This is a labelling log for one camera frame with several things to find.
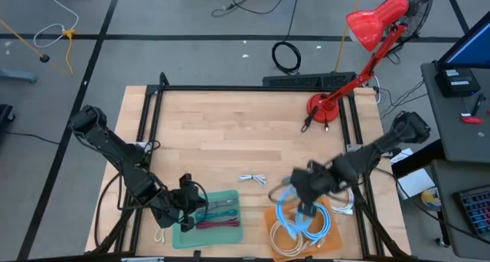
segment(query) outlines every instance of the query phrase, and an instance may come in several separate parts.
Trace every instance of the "gray desk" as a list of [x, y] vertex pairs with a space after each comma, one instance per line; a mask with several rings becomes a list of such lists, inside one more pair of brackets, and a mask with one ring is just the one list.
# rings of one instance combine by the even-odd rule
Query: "gray desk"
[[[450, 224], [471, 233], [452, 194], [490, 184], [490, 165], [435, 160], [431, 163], [431, 169], [443, 203], [444, 219]], [[457, 256], [490, 259], [490, 247], [487, 244], [455, 231], [452, 228], [447, 228], [447, 232], [452, 249]]]
[[[440, 139], [424, 147], [403, 161], [393, 164], [397, 177], [429, 165], [433, 159], [452, 162], [490, 163], [490, 70], [472, 70], [482, 89], [472, 97], [463, 99], [445, 98], [437, 86], [437, 69], [433, 64], [422, 64], [423, 80], [429, 95]], [[482, 104], [477, 116], [483, 118], [481, 125], [466, 124], [461, 121], [461, 113], [466, 113], [465, 104], [471, 111], [480, 93], [487, 101]]]

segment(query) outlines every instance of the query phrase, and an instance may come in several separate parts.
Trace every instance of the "lamp arm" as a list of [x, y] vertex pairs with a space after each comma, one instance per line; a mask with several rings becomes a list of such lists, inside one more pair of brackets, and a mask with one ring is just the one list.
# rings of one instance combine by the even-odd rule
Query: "lamp arm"
[[401, 35], [407, 30], [406, 25], [396, 25], [392, 32], [386, 37], [383, 44], [380, 48], [377, 49], [376, 53], [373, 54], [366, 67], [362, 70], [359, 76], [353, 81], [349, 82], [347, 85], [343, 86], [339, 90], [330, 94], [325, 98], [324, 103], [335, 102], [342, 97], [348, 95], [352, 92], [356, 87], [361, 86], [362, 84], [368, 82], [374, 76], [374, 67], [383, 59], [386, 54], [390, 51], [391, 47], [394, 43], [401, 38]]

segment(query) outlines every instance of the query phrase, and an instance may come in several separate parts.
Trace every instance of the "wooden table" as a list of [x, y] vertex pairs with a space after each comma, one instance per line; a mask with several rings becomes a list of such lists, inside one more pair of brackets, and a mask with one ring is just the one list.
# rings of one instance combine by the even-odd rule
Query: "wooden table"
[[[240, 193], [243, 240], [239, 244], [196, 248], [201, 250], [203, 257], [270, 257], [263, 210], [273, 206], [273, 203], [267, 198], [267, 192], [280, 183], [284, 176], [290, 175], [293, 166], [304, 168], [310, 159], [327, 162], [344, 152], [339, 118], [330, 123], [328, 132], [318, 123], [312, 123], [306, 133], [300, 132], [305, 118], [305, 105], [311, 95], [297, 92], [177, 90], [163, 93], [156, 136], [162, 147], [153, 153], [151, 171], [169, 189], [177, 188], [178, 178], [190, 172], [193, 180], [201, 183], [208, 192], [236, 189]], [[136, 138], [144, 96], [145, 87], [126, 88], [115, 130], [125, 141], [134, 141]], [[355, 102], [364, 143], [372, 142], [383, 134], [374, 91], [368, 88], [356, 89]], [[351, 141], [355, 142], [347, 99], [345, 107]], [[380, 168], [391, 170], [386, 159], [381, 161]], [[108, 164], [101, 189], [115, 174], [116, 170]], [[254, 181], [237, 182], [237, 176], [242, 174], [264, 174], [268, 179], [267, 188], [259, 187]], [[400, 248], [410, 253], [394, 180], [374, 171], [371, 182], [381, 224]], [[117, 182], [114, 182], [103, 199], [100, 240], [119, 218], [116, 209], [117, 190]], [[362, 258], [355, 216], [333, 217], [338, 224], [344, 247], [315, 258]], [[365, 223], [371, 254], [374, 254], [371, 225], [367, 219]], [[126, 229], [126, 246], [129, 245], [131, 228], [132, 220]], [[165, 230], [165, 244], [154, 242], [157, 229], [158, 225], [150, 210], [144, 210], [137, 255], [192, 256], [194, 248], [172, 248], [171, 228]], [[92, 249], [93, 225], [87, 239], [87, 250]]]

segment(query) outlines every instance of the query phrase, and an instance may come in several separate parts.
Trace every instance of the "black fan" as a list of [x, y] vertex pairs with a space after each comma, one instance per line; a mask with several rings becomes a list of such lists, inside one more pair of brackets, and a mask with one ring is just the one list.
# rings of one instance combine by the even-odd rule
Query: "black fan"
[[[430, 9], [432, 8], [433, 0], [408, 0], [409, 7], [407, 13], [398, 20], [408, 26], [408, 29], [403, 33], [403, 37], [398, 44], [390, 50], [391, 52], [400, 49], [403, 44], [410, 41], [413, 38], [419, 36], [419, 31], [423, 24], [426, 22], [427, 16], [429, 16]], [[390, 33], [390, 29], [385, 31], [386, 35]]]

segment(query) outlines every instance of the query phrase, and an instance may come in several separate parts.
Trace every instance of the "desk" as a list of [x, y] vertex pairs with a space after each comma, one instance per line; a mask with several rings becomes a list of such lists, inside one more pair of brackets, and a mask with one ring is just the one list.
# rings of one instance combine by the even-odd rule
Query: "desk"
[[[452, 194], [465, 189], [488, 185], [490, 183], [490, 165], [435, 160], [430, 166], [443, 203], [444, 219], [456, 227], [471, 233]], [[452, 228], [447, 228], [447, 232], [449, 233], [452, 250], [457, 256], [490, 259], [490, 248], [488, 248], [487, 244], [454, 231]]]
[[[145, 91], [146, 87], [126, 88], [115, 130], [125, 141], [136, 138]], [[162, 147], [152, 155], [151, 171], [169, 189], [176, 188], [178, 178], [190, 172], [208, 192], [238, 190], [244, 235], [239, 244], [175, 250], [171, 228], [165, 230], [165, 244], [154, 242], [158, 226], [150, 210], [144, 210], [136, 255], [191, 257], [198, 249], [202, 257], [270, 257], [263, 210], [273, 204], [267, 192], [284, 176], [290, 175], [293, 166], [304, 167], [310, 159], [327, 162], [345, 149], [339, 118], [330, 123], [328, 133], [318, 123], [312, 123], [306, 133], [300, 132], [305, 105], [311, 95], [305, 92], [165, 90], [156, 133]], [[355, 103], [364, 142], [372, 142], [383, 133], [374, 91], [356, 89]], [[347, 115], [352, 131], [351, 114]], [[387, 159], [382, 160], [380, 167], [390, 169]], [[267, 188], [252, 181], [236, 181], [238, 175], [247, 173], [264, 174], [268, 179]], [[115, 174], [116, 170], [108, 165], [101, 189]], [[373, 172], [371, 183], [381, 224], [400, 248], [410, 253], [394, 180]], [[101, 204], [100, 238], [105, 237], [119, 218], [117, 189], [117, 182], [114, 182]], [[344, 247], [315, 258], [362, 258], [356, 217], [333, 215], [333, 218]], [[365, 223], [370, 253], [374, 254], [371, 226], [367, 220]], [[132, 221], [128, 226], [126, 239], [129, 239]], [[125, 240], [123, 250], [129, 246], [128, 241]], [[87, 240], [87, 250], [92, 249], [93, 225]]]
[[[435, 76], [437, 69], [433, 64], [422, 64], [423, 80], [429, 95], [430, 106], [440, 139], [414, 153], [409, 158], [393, 164], [394, 174], [404, 176], [414, 170], [429, 165], [433, 159], [446, 159], [453, 162], [490, 163], [488, 147], [490, 146], [490, 116], [487, 114], [489, 102], [483, 103], [478, 116], [485, 121], [482, 125], [470, 125], [461, 121], [460, 113], [466, 112], [461, 98], [445, 98], [437, 86]], [[472, 97], [464, 100], [472, 110], [480, 93], [490, 98], [490, 71], [472, 70], [482, 89]]]

